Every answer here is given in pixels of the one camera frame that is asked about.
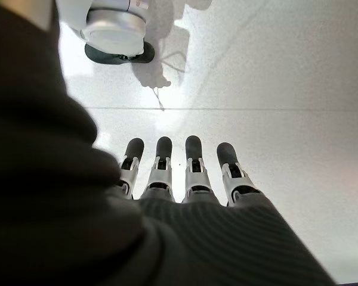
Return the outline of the left robot hand dark palm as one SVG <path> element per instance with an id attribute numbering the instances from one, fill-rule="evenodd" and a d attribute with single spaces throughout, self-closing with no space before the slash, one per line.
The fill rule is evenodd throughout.
<path id="1" fill-rule="evenodd" d="M 67 93 L 54 1 L 0 1 L 0 285 L 333 285 L 261 193 L 120 196 Z"/>

